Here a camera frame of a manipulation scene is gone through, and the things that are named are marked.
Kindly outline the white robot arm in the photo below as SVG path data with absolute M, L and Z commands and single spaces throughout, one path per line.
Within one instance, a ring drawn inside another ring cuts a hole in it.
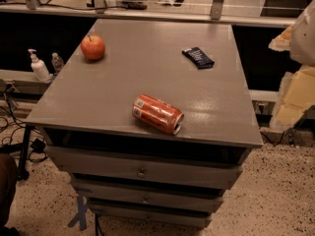
M 286 131 L 315 104 L 315 0 L 304 9 L 295 23 L 273 38 L 269 48 L 288 51 L 291 60 L 301 65 L 284 76 L 270 126 Z

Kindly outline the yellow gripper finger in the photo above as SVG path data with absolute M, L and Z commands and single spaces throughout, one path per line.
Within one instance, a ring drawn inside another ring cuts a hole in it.
M 273 38 L 269 48 L 275 51 L 289 51 L 291 47 L 292 26 L 287 27 L 281 34 Z
M 295 73 L 285 72 L 269 125 L 274 130 L 286 131 L 314 104 L 315 67 L 302 65 Z

